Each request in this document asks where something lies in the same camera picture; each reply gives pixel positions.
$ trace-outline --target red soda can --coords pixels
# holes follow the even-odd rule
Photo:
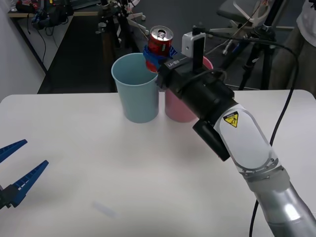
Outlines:
[[[155,55],[168,57],[173,39],[173,32],[165,26],[154,26],[150,30],[148,51]],[[147,69],[157,73],[157,69],[151,62],[146,61]]]

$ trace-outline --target yellow warning sticker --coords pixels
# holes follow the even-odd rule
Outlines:
[[[238,112],[233,112],[232,114],[226,115],[223,119],[233,127],[237,127],[238,124]]]

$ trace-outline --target clamp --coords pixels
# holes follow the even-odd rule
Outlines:
[[[1,148],[0,163],[25,144],[27,144],[27,141],[24,139],[22,141]],[[14,184],[10,184],[5,189],[0,186],[0,209],[2,209],[4,206],[6,206],[7,208],[10,208],[11,206],[17,207],[25,198],[26,193],[30,190],[35,181],[42,174],[47,165],[48,161],[45,160],[36,168],[31,170],[31,172],[27,173],[21,179],[16,181]]]

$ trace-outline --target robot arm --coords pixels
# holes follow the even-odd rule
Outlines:
[[[277,237],[315,237],[316,220],[255,118],[202,65],[205,34],[185,34],[182,54],[162,64],[158,86],[169,88],[200,120],[193,129],[223,160],[231,157]]]

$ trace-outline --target wall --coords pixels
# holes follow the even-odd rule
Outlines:
[[[8,11],[9,0],[0,0],[0,101],[12,94],[36,94],[45,77],[35,57],[7,16]],[[29,19],[30,35],[27,33],[26,19],[19,22],[34,49],[42,58],[44,44],[38,32],[30,27],[31,19]],[[55,28],[54,37],[57,45],[62,41],[68,25]],[[47,46],[44,64],[46,68],[49,68],[57,47],[52,37],[47,37],[44,31],[40,32]]]

